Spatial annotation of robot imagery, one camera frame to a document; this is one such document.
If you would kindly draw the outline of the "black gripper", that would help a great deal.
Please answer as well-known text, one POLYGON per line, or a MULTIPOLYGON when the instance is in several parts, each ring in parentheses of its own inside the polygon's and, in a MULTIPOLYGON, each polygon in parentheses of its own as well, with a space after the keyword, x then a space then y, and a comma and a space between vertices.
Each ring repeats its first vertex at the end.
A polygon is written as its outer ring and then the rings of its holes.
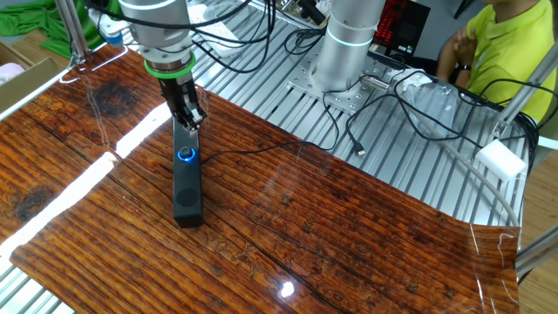
POLYGON ((191 74, 178 78, 159 78, 162 96, 175 120, 185 130, 197 131, 206 118, 201 109, 191 74))

